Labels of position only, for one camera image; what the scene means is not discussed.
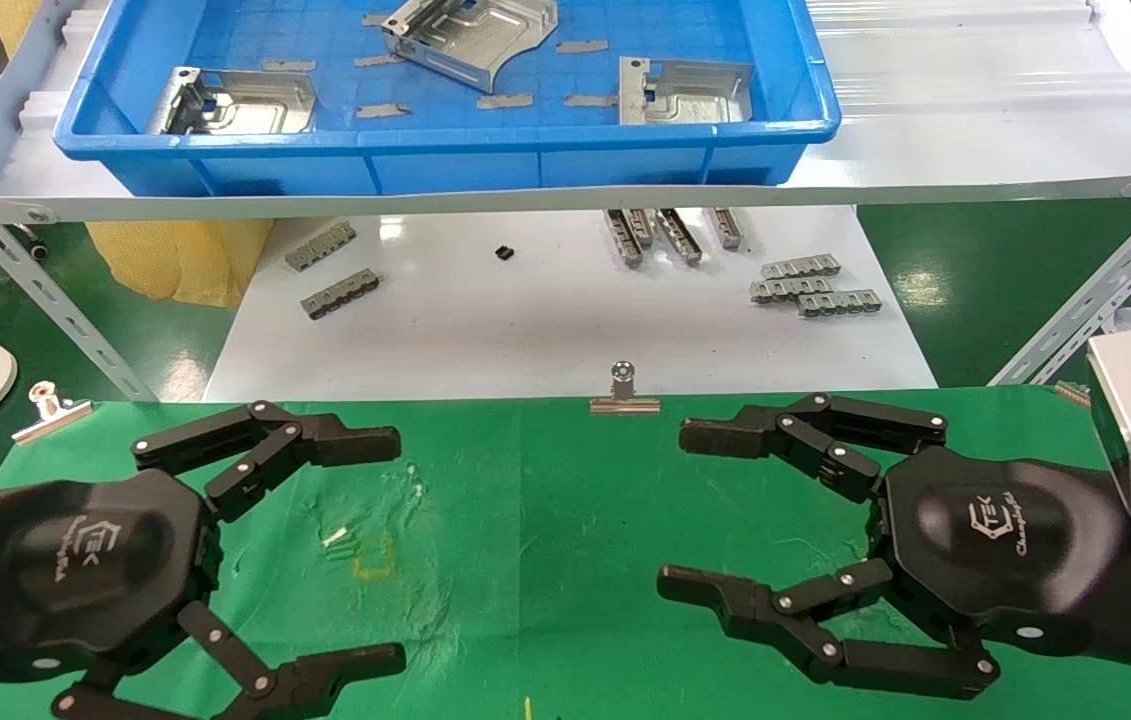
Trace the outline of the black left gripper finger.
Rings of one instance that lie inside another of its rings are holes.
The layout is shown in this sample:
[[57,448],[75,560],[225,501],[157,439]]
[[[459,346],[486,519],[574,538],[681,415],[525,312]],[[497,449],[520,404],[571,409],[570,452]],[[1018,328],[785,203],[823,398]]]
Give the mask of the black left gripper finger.
[[[214,719],[318,719],[328,715],[347,684],[404,671],[400,643],[309,653],[267,667],[245,642],[201,601],[176,614],[178,628],[195,639],[210,659],[239,685],[239,693]],[[57,719],[184,719],[166,708],[116,697],[120,665],[98,663],[59,694]]]
[[204,489],[211,517],[232,523],[305,465],[392,461],[402,436],[395,427],[349,428],[333,413],[297,415],[254,401],[137,439],[132,456],[137,469],[172,477],[232,459]]

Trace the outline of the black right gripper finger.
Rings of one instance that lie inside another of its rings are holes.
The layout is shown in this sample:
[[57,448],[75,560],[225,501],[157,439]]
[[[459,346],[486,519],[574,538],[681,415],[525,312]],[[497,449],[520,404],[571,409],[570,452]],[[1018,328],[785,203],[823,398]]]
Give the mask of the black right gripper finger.
[[916,456],[946,445],[943,415],[827,393],[784,407],[746,404],[728,420],[690,418],[680,427],[688,454],[776,457],[854,503],[880,495],[879,462],[860,446]]
[[815,684],[946,700],[975,700],[1000,678],[981,637],[948,628],[939,647],[838,639],[824,621],[866,609],[899,584],[884,559],[865,559],[776,589],[744,576],[665,565],[657,592],[665,600],[711,610],[722,633],[770,647]]

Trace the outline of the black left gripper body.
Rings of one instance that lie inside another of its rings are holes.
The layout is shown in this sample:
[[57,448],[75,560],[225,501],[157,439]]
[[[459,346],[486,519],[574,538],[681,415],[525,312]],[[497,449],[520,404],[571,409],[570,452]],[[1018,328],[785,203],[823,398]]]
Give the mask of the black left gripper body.
[[216,520],[167,472],[0,489],[0,683],[148,670],[184,641],[178,611],[209,600],[221,562]]

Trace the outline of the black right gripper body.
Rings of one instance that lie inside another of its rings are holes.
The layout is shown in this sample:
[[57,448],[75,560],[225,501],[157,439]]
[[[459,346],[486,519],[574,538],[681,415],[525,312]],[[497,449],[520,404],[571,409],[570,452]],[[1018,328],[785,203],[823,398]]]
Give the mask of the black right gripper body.
[[1110,472],[927,448],[884,474],[880,501],[886,597],[923,633],[1100,652],[1104,585],[1126,541]]

